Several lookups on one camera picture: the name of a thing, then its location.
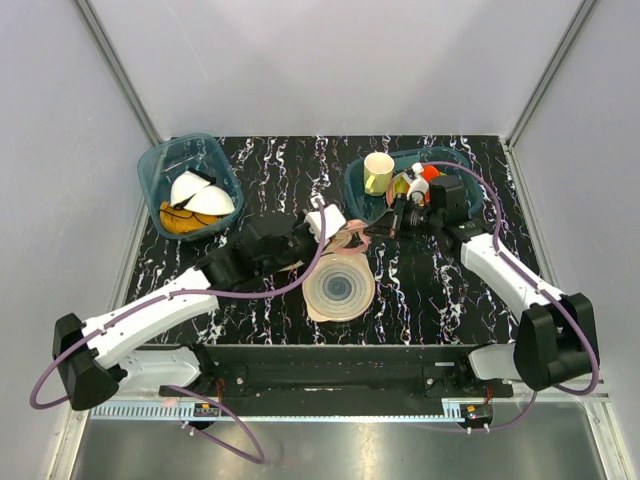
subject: yellow cup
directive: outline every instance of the yellow cup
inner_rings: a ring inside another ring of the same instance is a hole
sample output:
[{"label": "yellow cup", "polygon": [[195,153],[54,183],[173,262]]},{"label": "yellow cup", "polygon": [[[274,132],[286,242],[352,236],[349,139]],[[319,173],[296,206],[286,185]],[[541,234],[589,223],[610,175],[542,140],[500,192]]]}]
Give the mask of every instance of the yellow cup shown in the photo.
[{"label": "yellow cup", "polygon": [[364,193],[384,195],[393,178],[395,162],[383,152],[374,152],[364,159]]}]

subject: marble table surface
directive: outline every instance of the marble table surface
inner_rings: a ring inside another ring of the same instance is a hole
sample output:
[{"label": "marble table surface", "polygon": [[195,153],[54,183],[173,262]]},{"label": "marble table surface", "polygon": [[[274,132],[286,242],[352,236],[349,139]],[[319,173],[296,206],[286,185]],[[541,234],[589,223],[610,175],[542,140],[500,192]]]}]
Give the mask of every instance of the marble table surface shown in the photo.
[{"label": "marble table surface", "polygon": [[[219,141],[241,182],[245,218],[274,211],[294,214],[309,207],[312,192],[322,193],[328,201],[344,207],[343,173],[351,161],[372,151],[428,146],[458,150],[500,196],[505,211],[505,245],[538,272],[510,169],[497,137],[227,137]],[[495,210],[488,201],[482,214],[490,222],[495,219]],[[158,235],[149,220],[127,301],[163,286],[225,241],[224,234],[193,243],[167,240]],[[514,318],[503,302],[474,274],[442,255],[433,239],[408,243],[374,240],[367,256],[376,292],[371,307],[356,320],[345,324],[313,322],[298,288],[268,300],[219,299],[220,309],[214,314],[184,322],[151,343],[483,344],[514,338]],[[264,286],[283,286],[297,275],[295,271],[277,274],[266,278]]]}]

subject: red object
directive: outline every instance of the red object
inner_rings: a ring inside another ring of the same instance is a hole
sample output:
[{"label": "red object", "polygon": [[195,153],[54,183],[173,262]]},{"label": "red object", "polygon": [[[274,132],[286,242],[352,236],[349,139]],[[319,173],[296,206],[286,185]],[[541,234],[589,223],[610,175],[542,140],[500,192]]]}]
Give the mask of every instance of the red object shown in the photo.
[{"label": "red object", "polygon": [[440,172],[433,165],[427,165],[422,171],[422,178],[424,178],[427,182],[430,182],[431,180],[439,176]]}]

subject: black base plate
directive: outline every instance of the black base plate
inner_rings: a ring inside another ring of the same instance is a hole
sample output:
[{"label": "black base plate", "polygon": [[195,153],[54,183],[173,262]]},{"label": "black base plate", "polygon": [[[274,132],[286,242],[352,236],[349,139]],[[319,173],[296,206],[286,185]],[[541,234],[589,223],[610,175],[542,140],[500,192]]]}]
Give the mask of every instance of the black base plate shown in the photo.
[{"label": "black base plate", "polygon": [[[448,380],[474,348],[243,345],[207,351],[224,380],[224,403],[239,415],[388,416],[441,415],[442,398],[484,397],[485,383],[461,391]],[[501,381],[491,385],[494,398],[513,395]],[[160,394],[176,396],[168,388]]]}]

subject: blue plastic basket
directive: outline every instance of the blue plastic basket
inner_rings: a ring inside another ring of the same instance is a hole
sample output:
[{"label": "blue plastic basket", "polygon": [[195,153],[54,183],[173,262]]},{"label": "blue plastic basket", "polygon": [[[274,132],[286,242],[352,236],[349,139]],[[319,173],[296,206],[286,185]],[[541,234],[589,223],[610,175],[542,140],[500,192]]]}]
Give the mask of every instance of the blue plastic basket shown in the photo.
[{"label": "blue plastic basket", "polygon": [[[446,147],[418,148],[389,153],[389,155],[395,161],[394,175],[406,170],[416,162],[451,162],[471,168],[469,160],[464,155]],[[453,167],[438,166],[438,170],[462,179],[467,190],[469,215],[475,215],[480,211],[483,195],[475,178]],[[351,162],[347,167],[344,175],[344,190],[347,207],[349,207],[351,214],[369,225],[378,221],[389,208],[384,195],[374,197],[364,193],[364,158]]]},{"label": "blue plastic basket", "polygon": [[[185,235],[175,235],[162,226],[160,206],[162,202],[169,201],[171,185],[189,167],[216,177],[216,186],[229,194],[235,209],[212,225]],[[213,235],[233,224],[242,211],[244,196],[240,182],[231,170],[224,151],[210,135],[185,135],[152,148],[138,161],[138,177],[153,224],[163,237],[172,240],[193,241]]]}]

